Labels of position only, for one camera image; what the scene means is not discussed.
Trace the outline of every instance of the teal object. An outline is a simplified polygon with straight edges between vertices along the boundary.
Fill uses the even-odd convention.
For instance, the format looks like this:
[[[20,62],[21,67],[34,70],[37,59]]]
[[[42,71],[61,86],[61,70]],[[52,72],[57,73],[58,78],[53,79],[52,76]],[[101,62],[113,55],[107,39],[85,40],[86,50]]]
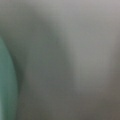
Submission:
[[[17,81],[13,63],[0,38],[0,120],[15,120]]]

